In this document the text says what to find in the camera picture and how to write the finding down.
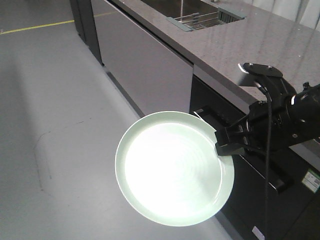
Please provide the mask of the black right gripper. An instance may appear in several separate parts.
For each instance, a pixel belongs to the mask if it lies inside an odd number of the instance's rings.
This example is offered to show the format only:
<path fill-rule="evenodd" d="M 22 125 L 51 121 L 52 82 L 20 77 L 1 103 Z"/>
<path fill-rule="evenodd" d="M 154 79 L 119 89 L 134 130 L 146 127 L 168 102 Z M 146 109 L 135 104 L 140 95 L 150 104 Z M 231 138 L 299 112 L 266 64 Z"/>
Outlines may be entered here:
<path fill-rule="evenodd" d="M 239 124 L 215 132 L 217 154 L 243 155 L 249 149 L 264 152 L 269 147 L 271 151 L 277 151 L 296 145 L 298 133 L 289 113 L 296 90 L 282 76 L 253 75 L 241 85 L 257 87 L 266 102 L 254 102 Z"/>

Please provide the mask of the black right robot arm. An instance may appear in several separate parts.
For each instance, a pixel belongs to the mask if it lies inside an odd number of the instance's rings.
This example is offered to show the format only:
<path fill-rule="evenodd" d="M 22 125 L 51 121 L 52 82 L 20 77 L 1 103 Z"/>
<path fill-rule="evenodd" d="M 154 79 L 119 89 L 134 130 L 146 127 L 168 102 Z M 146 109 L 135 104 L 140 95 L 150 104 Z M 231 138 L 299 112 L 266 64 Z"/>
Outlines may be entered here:
<path fill-rule="evenodd" d="M 303 84 L 296 90 L 282 77 L 256 75 L 249 79 L 265 96 L 249 106 L 249 113 L 217 130 L 220 156 L 249 150 L 268 155 L 320 136 L 320 86 Z"/>

